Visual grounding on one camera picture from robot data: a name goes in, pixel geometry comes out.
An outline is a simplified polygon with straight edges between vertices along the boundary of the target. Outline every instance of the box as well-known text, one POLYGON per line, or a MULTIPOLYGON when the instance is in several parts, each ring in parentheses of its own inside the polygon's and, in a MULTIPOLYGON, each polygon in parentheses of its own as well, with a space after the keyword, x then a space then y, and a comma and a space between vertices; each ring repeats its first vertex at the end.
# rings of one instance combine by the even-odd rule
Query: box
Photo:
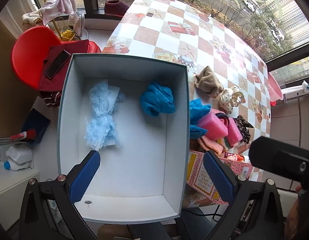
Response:
MULTIPOLYGON (((203 156, 204 153, 202 152, 189 152, 186 182, 189 186, 210 199, 213 203, 218 205, 226 204, 227 202, 224 202, 221 199, 216 187, 203 166, 203 156)), ((224 164, 228 165, 236 175, 243 174, 246 178, 249 178, 253 168, 250 163, 232 161, 221 157, 219 157, 219 159, 224 164)))
POLYGON ((183 65, 125 55, 74 54, 59 110, 59 172, 67 174, 91 150, 84 139, 91 115, 89 90, 104 79, 126 96, 112 115, 122 145, 99 150, 100 167, 76 208, 86 221, 110 224, 178 217, 189 154, 183 65), (153 80, 172 89, 173 114, 151 117, 142 111, 140 96, 153 80))

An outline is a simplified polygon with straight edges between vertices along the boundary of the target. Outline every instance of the patterned pink box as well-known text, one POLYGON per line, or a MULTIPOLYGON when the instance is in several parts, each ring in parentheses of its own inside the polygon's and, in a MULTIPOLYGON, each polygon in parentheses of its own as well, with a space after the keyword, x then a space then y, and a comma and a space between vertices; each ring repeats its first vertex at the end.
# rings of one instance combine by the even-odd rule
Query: patterned pink box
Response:
MULTIPOLYGON (((227 202, 222 201, 216 187, 212 183, 212 180, 203 166, 203 155, 204 153, 202 152, 189 152, 186 182, 189 186, 210 199, 213 203, 218 205, 226 204, 227 202)), ((249 178, 253 169, 253 166, 250 163, 232 161, 221 157, 219 157, 219 159, 224 164, 228 165, 236 175, 243 174, 249 178)))

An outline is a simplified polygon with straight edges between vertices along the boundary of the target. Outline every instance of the red knitted slipper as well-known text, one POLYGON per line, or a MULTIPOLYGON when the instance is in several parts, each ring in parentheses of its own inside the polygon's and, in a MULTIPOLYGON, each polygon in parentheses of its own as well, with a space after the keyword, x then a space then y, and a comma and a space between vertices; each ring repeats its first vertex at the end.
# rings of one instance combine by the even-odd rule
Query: red knitted slipper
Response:
POLYGON ((129 5, 120 0, 110 0, 104 5, 104 13, 123 17, 129 5))

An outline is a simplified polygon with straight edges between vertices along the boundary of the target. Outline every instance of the blue bottle cap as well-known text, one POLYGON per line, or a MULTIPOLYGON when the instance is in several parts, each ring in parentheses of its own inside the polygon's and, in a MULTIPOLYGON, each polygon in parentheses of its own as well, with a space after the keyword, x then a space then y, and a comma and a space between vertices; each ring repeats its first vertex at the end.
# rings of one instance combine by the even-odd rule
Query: blue bottle cap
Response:
POLYGON ((3 164, 3 166, 4 166, 4 168, 5 168, 6 170, 10 170, 10 163, 9 163, 9 162, 5 162, 5 163, 3 164))

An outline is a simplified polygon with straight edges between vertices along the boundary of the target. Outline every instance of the black smartphone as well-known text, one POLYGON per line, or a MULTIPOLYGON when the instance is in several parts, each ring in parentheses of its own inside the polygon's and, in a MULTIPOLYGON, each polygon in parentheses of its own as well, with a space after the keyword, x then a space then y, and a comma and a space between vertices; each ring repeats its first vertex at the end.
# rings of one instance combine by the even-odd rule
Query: black smartphone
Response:
POLYGON ((51 65, 45 70, 44 74, 48 79, 52 79, 55 74, 61 69, 63 64, 69 59, 71 54, 66 50, 60 52, 60 54, 54 59, 51 65))

